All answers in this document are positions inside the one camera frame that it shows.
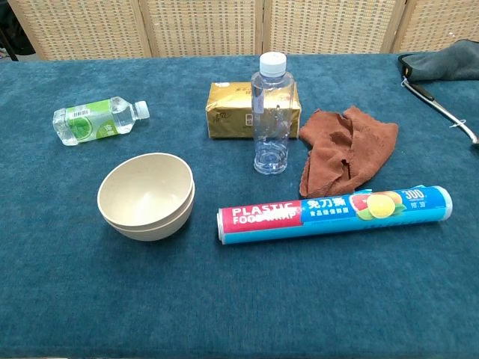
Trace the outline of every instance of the brown cloth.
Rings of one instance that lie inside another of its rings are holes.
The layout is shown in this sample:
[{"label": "brown cloth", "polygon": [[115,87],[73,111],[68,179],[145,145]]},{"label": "brown cloth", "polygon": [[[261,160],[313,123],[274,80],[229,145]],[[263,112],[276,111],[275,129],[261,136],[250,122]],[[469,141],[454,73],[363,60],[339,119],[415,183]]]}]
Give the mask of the brown cloth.
[{"label": "brown cloth", "polygon": [[335,196],[353,192],[384,165],[396,145],[397,124],[381,123],[354,106],[343,116],[316,110],[299,137],[313,147],[299,193]]}]

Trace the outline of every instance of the white bottle cap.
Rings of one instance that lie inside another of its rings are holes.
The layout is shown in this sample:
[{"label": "white bottle cap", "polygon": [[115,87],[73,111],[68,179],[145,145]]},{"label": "white bottle cap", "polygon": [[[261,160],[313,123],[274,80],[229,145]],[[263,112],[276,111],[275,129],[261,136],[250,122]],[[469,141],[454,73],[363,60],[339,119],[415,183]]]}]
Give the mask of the white bottle cap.
[{"label": "white bottle cap", "polygon": [[150,112],[148,111],[148,106],[145,101],[135,102],[136,112],[138,113],[138,119],[143,120],[150,117]]},{"label": "white bottle cap", "polygon": [[265,52],[260,56],[260,74],[280,77],[286,72],[286,55],[282,52]]}]

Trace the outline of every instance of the beige bowl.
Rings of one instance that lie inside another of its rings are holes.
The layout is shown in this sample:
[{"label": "beige bowl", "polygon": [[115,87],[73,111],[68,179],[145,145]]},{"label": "beige bowl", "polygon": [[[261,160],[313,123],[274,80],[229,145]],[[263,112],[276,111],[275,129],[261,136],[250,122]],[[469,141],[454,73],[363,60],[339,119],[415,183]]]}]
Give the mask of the beige bowl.
[{"label": "beige bowl", "polygon": [[97,196],[104,219],[125,230],[149,230],[176,218],[193,189],[190,167],[169,153],[148,153],[118,165]]},{"label": "beige bowl", "polygon": [[168,236],[171,236],[186,223],[190,213],[192,212],[194,199],[195,184],[193,183],[192,194],[187,202],[186,208],[176,218],[157,228],[152,228],[149,230],[125,230],[124,228],[116,227],[113,223],[109,223],[118,232],[124,236],[127,236],[128,238],[145,242],[157,241],[159,239],[164,239]]}]

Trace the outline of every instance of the gold package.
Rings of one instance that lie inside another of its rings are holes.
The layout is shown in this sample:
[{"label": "gold package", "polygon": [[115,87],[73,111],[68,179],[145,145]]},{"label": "gold package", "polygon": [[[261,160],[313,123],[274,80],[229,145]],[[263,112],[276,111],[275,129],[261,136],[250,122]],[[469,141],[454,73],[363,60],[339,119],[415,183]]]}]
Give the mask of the gold package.
[{"label": "gold package", "polygon": [[[214,82],[206,107],[210,138],[252,138],[251,84]],[[290,138],[298,138],[301,104],[294,88]]]}]

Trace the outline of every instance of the empty plastic bottle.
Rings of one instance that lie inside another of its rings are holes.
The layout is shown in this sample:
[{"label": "empty plastic bottle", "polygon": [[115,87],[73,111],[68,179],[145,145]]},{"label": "empty plastic bottle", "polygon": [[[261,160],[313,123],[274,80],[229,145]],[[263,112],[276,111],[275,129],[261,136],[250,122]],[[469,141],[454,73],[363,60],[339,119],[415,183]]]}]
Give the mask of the empty plastic bottle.
[{"label": "empty plastic bottle", "polygon": [[53,128],[64,145],[126,134],[136,120],[149,118],[145,101],[134,105],[121,97],[112,97],[86,105],[61,108],[53,114]]},{"label": "empty plastic bottle", "polygon": [[260,72],[251,78],[254,168],[261,174],[280,174],[287,167],[294,86],[284,54],[261,55]]}]

